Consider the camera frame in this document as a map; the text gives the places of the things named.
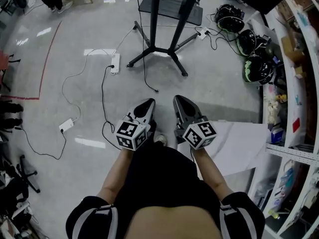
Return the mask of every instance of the wall outlet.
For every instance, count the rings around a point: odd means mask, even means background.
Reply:
[[[73,126],[74,126],[73,120],[68,119],[67,121],[65,121],[59,126],[59,129],[60,131],[63,130],[63,132],[66,132],[68,129],[70,129]]]
[[[114,68],[110,68],[110,72],[112,74],[118,74],[120,71],[120,54],[119,53],[115,53],[112,55],[111,65],[114,65]]]
[[[200,35],[198,36],[198,38],[200,39],[200,40],[204,40],[204,38],[207,36],[207,34],[205,34],[205,32],[210,32],[210,30],[207,28],[207,27],[204,27],[202,30],[201,30],[201,32],[199,32],[200,33]]]

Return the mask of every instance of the tripod stand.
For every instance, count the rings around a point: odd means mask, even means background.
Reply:
[[[185,71],[183,68],[182,64],[178,60],[178,57],[176,55],[176,51],[179,50],[182,46],[185,44],[189,43],[191,40],[195,39],[197,37],[197,33],[192,35],[190,38],[186,39],[185,41],[181,42],[180,44],[177,44],[181,32],[183,31],[183,28],[185,26],[185,23],[188,19],[188,16],[195,4],[196,0],[186,0],[185,4],[180,7],[179,13],[180,13],[180,18],[176,27],[176,31],[174,34],[174,37],[171,41],[169,49],[163,49],[163,48],[157,48],[155,47],[155,38],[156,38],[156,27],[157,27],[157,22],[158,22],[158,11],[159,11],[159,3],[160,0],[152,0],[151,4],[151,28],[150,28],[150,33],[151,33],[151,39],[149,40],[146,35],[144,34],[142,28],[138,24],[137,21],[134,21],[134,28],[133,29],[138,29],[140,34],[144,37],[144,41],[148,48],[143,51],[143,53],[139,56],[137,56],[135,59],[130,61],[126,67],[133,67],[134,64],[139,61],[140,59],[146,57],[150,53],[153,53],[155,51],[161,52],[161,53],[166,53],[169,55],[175,64],[178,66],[179,70],[181,71],[181,74],[183,76],[188,76],[188,73]]]

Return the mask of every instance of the glossy gray floor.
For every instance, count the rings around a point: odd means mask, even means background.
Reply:
[[[23,127],[38,152],[58,157],[64,144],[58,126],[68,118],[78,116],[77,109],[64,99],[61,87],[67,76],[83,69],[84,50],[116,49],[133,27],[134,20],[139,21],[137,0],[115,1],[94,0],[93,4],[85,4],[83,0],[77,0],[63,14],[51,13],[46,6],[35,8],[20,17],[9,38],[5,51],[15,53],[16,59],[22,59],[6,75],[6,82],[12,87],[10,95],[36,98],[40,89],[39,100],[15,101],[24,106],[21,114]],[[224,2],[202,0],[204,15],[214,13]],[[238,6],[246,11],[245,17],[253,12],[243,5]],[[150,28],[146,25],[149,22],[150,15],[142,13],[147,35]],[[160,16],[158,24],[174,26],[177,20]],[[203,25],[209,25],[205,17]],[[210,26],[217,29],[215,23]],[[159,26],[156,45],[169,47],[174,30],[174,27]],[[185,28],[180,40],[194,33],[193,28]],[[157,102],[155,120],[158,131],[168,137],[170,146],[174,146],[172,100],[177,94],[195,101],[211,120],[257,122],[260,105],[257,89],[243,82],[242,58],[225,41],[218,40],[216,51],[211,49],[208,38],[203,41],[197,39],[180,49],[178,56],[188,78],[180,75],[170,58],[149,55],[145,59],[147,81],[159,90],[158,94],[145,85],[141,61],[132,69],[125,67],[141,51],[142,38],[132,31],[118,49],[121,54],[120,73],[115,76],[108,74],[105,80],[104,102],[108,119],[113,123],[117,123],[135,102],[154,98]],[[101,83],[109,63],[107,55],[90,55],[84,73],[66,82],[65,95],[80,106],[82,114],[75,126],[65,133],[67,143],[59,161],[33,153],[22,131],[15,130],[10,136],[13,160],[17,161],[21,154],[25,154],[38,171],[41,193],[30,190],[29,201],[39,221],[38,226],[51,239],[66,238],[64,227],[69,213],[85,196],[99,191],[118,155],[118,151],[101,134],[104,122]],[[115,141],[108,126],[105,135]],[[226,179],[233,190],[246,190],[249,177],[250,171],[246,171]]]

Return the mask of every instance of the white cube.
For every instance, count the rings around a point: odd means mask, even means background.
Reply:
[[[211,144],[217,132],[212,121],[190,124],[183,138],[189,142],[194,149],[201,149]]]
[[[142,124],[119,120],[115,128],[119,146],[137,150],[147,139],[147,127]]]

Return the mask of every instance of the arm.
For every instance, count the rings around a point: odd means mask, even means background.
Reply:
[[[218,199],[222,201],[232,194],[232,190],[228,188],[224,177],[206,150],[204,148],[193,150],[193,153],[204,182],[212,188]]]
[[[121,150],[105,178],[101,191],[97,194],[98,197],[104,199],[110,205],[114,203],[118,192],[124,185],[132,157],[133,151],[124,148]]]

